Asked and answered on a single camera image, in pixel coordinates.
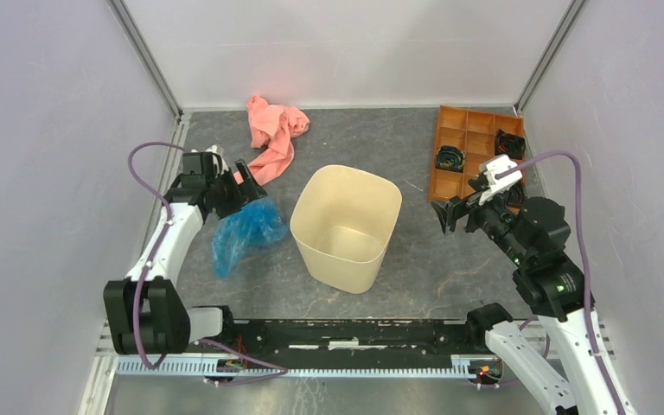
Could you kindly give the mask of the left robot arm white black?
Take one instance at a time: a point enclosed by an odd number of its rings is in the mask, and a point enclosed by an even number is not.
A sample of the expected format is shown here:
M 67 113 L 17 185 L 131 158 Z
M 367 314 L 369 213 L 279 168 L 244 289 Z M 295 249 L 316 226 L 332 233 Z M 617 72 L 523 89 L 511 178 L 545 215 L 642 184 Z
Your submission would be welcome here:
M 234 219 L 247 205 L 266 198 L 242 159 L 230 169 L 217 152 L 185 154 L 182 173 L 159 197 L 163 210 L 138 262 L 120 280 L 105 285 L 103 300 L 114 350 L 147 359 L 180 354 L 191 341 L 192 322 L 210 322 L 203 339 L 216 352 L 230 350 L 237 329 L 220 314 L 191 314 L 174 282 L 189 246 L 210 214 Z

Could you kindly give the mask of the beige trash bin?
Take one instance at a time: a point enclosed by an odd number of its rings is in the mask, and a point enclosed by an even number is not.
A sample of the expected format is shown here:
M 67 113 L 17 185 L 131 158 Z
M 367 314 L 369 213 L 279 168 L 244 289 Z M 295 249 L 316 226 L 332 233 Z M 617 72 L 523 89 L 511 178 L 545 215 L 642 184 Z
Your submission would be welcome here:
M 399 218 L 402 194 L 386 178 L 327 165 L 310 178 L 290 218 L 290 231 L 315 280 L 340 291 L 368 291 Z

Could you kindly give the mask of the blue plastic trash bag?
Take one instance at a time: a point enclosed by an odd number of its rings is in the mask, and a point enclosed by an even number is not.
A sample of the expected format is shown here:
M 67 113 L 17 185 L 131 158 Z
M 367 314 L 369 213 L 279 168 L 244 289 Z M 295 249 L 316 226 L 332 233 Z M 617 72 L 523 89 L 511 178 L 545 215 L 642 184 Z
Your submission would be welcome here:
M 288 232 L 271 197 L 248 203 L 218 223 L 210 245 L 214 275 L 227 278 L 249 248 L 275 244 Z

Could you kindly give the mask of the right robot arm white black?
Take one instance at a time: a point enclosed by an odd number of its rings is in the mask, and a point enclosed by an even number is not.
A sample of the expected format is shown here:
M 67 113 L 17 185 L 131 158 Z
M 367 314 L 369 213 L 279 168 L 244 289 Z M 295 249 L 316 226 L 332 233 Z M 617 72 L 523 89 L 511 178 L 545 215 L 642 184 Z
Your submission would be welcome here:
M 571 229 L 564 208 L 534 197 L 513 213 L 499 196 L 484 204 L 481 198 L 474 193 L 431 205 L 444 233 L 464 218 L 466 232 L 483 231 L 515 264 L 516 290 L 556 348 L 563 370 L 523 338 L 498 303 L 468 313 L 467 346 L 494 353 L 546 414 L 634 414 L 604 348 L 586 274 L 565 253 Z

